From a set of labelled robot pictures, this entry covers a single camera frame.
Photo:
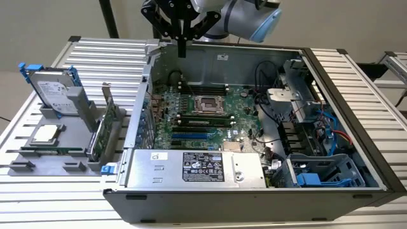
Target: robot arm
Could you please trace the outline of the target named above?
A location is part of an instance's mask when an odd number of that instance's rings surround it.
[[[171,37],[177,44],[177,56],[184,58],[187,41],[202,36],[223,39],[234,34],[263,42],[279,21],[282,10],[279,2],[272,0],[145,0],[141,13],[163,37]],[[199,15],[203,19],[191,27]]]

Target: sticker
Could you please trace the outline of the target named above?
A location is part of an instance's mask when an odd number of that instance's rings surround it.
[[[151,153],[149,159],[151,159],[151,161],[168,160],[168,153],[167,152],[155,152],[155,153]]]
[[[39,81],[37,85],[51,107],[64,115],[77,115],[73,102],[67,98],[67,87],[60,82]]]
[[[224,182],[222,153],[184,153],[186,182]]]
[[[227,55],[227,54],[219,54],[218,55],[218,60],[219,61],[227,61],[230,59],[230,55]]]

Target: motherboard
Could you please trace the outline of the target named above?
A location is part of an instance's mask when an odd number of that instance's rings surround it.
[[[152,95],[156,149],[260,152],[260,129],[250,89],[163,86]]]

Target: metal table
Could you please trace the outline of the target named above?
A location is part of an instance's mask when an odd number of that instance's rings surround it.
[[[123,152],[123,140],[141,78],[147,41],[88,39],[68,42],[53,67],[79,69],[89,99],[103,105],[101,83],[112,83],[115,102],[128,111],[116,148],[116,160]],[[406,119],[399,117],[386,97],[346,54],[336,50],[312,50],[331,76],[350,107],[374,138],[402,183],[407,187]],[[367,106],[367,101],[376,101]],[[33,127],[41,118],[40,100],[35,93],[0,136],[0,227],[52,228],[407,228],[407,197],[382,207],[360,208],[332,222],[236,223],[236,224],[143,224],[121,221],[101,195],[99,177],[9,177],[7,165],[17,156]],[[105,182],[113,182],[112,176]]]

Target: power supply label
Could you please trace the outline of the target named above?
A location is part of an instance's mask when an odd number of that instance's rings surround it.
[[[224,182],[222,153],[184,153],[183,180]]]

